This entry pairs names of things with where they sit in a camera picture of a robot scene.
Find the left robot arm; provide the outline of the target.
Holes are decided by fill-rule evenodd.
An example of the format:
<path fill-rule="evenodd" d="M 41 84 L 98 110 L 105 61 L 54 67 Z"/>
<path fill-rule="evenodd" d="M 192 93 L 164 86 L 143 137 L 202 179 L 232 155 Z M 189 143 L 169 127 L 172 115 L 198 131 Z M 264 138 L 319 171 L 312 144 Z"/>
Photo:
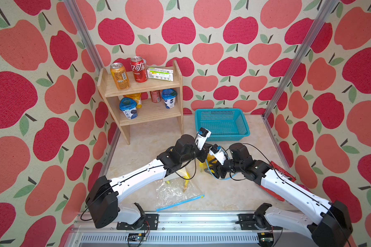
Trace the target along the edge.
<path fill-rule="evenodd" d="M 181 170 L 191 161 L 203 162 L 207 158 L 211 145 L 206 141 L 210 135 L 208 130 L 198 131 L 196 137 L 184 134 L 147 165 L 117 178 L 99 177 L 85 200 L 95 227 L 103 228 L 112 222 L 142 227 L 146 214 L 140 204 L 121 205 L 121 202 L 154 181 L 185 179 Z"/>

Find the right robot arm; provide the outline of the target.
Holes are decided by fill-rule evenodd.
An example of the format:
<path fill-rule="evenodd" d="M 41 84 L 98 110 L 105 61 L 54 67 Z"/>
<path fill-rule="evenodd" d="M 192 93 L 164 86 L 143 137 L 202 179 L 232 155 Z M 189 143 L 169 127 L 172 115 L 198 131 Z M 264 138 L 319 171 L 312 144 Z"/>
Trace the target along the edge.
<path fill-rule="evenodd" d="M 274 226 L 285 228 L 312 239 L 319 247 L 343 247 L 349 243 L 353 228 L 345 204 L 330 202 L 305 190 L 272 165 L 253 159 L 247 147 L 241 143 L 231 145 L 229 150 L 232 158 L 228 158 L 220 146 L 210 147 L 210 155 L 216 158 L 212 168 L 217 178 L 240 173 L 245 179 L 274 192 L 300 211 L 283 211 L 264 203 L 255 210 L 248 224 L 260 230 Z"/>

